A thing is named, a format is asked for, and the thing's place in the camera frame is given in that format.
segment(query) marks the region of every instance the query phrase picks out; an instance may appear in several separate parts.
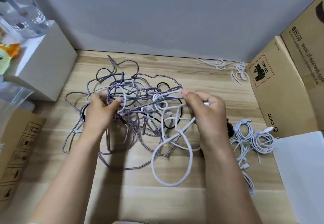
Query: right hand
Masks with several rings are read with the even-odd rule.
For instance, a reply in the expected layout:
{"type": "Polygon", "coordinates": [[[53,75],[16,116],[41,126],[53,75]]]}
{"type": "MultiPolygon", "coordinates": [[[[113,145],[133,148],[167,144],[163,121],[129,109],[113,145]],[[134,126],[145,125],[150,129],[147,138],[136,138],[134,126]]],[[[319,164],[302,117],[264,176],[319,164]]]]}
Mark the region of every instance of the right hand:
{"type": "Polygon", "coordinates": [[[222,98],[201,91],[183,89],[181,94],[189,108],[190,115],[196,118],[200,137],[205,143],[213,143],[218,138],[227,138],[226,107],[222,98]]]}

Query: left hand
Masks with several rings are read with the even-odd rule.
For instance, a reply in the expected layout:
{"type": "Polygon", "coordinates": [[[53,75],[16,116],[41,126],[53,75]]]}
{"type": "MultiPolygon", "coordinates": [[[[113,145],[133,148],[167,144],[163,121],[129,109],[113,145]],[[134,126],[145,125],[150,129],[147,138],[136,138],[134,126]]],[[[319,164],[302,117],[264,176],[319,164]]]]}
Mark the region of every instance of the left hand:
{"type": "Polygon", "coordinates": [[[122,98],[117,98],[106,106],[106,104],[102,101],[103,96],[106,97],[106,95],[103,93],[100,93],[99,95],[91,95],[90,105],[87,108],[83,131],[88,131],[91,134],[99,133],[100,135],[103,135],[105,130],[111,124],[114,115],[119,109],[122,98]]]}

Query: plastic container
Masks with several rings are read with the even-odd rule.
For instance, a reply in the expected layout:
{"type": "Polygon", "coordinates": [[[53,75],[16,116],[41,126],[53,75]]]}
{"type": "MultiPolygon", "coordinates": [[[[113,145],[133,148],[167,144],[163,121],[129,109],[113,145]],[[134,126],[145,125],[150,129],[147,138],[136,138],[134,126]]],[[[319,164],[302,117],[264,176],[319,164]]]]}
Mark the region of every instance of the plastic container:
{"type": "Polygon", "coordinates": [[[50,27],[33,0],[0,0],[0,16],[24,38],[42,36],[50,27]]]}
{"type": "Polygon", "coordinates": [[[0,139],[14,110],[32,93],[32,90],[12,82],[3,82],[3,77],[0,76],[0,139]]]}

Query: warning label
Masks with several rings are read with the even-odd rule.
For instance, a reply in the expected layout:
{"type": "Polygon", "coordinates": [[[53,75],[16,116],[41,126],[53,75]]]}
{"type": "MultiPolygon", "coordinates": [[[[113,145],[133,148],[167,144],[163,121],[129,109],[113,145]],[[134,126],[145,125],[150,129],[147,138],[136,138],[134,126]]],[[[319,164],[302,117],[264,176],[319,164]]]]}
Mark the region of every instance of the warning label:
{"type": "Polygon", "coordinates": [[[14,151],[9,161],[9,165],[25,165],[29,152],[14,151]]]}
{"type": "Polygon", "coordinates": [[[17,148],[23,150],[31,150],[34,141],[34,137],[23,135],[18,142],[17,148]]]}
{"type": "Polygon", "coordinates": [[[37,136],[41,127],[42,126],[39,124],[28,122],[28,124],[24,130],[24,134],[37,136]]]}
{"type": "Polygon", "coordinates": [[[249,67],[249,73],[256,87],[265,83],[269,78],[274,76],[273,70],[265,56],[262,54],[252,66],[249,67]]]}
{"type": "Polygon", "coordinates": [[[0,185],[0,201],[8,200],[12,197],[16,183],[10,185],[0,185]]]}
{"type": "Polygon", "coordinates": [[[22,167],[8,167],[3,173],[0,183],[18,181],[22,173],[22,167]]]}

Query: hand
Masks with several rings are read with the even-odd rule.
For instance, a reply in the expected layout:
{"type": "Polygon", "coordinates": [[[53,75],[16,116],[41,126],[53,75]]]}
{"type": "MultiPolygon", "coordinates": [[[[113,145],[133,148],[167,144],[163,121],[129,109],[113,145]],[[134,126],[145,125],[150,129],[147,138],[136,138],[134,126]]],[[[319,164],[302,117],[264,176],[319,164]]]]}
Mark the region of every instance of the hand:
{"type": "Polygon", "coordinates": [[[83,132],[102,136],[105,130],[109,127],[114,115],[119,109],[122,98],[115,99],[108,106],[103,100],[106,99],[105,93],[92,94],[90,97],[90,105],[87,108],[86,119],[83,127],[83,132]]]}
{"type": "Polygon", "coordinates": [[[190,115],[196,117],[196,124],[203,142],[215,142],[220,137],[228,140],[226,107],[222,98],[186,89],[183,89],[181,94],[189,108],[190,115]],[[210,105],[206,106],[203,100],[208,100],[210,105]]]}

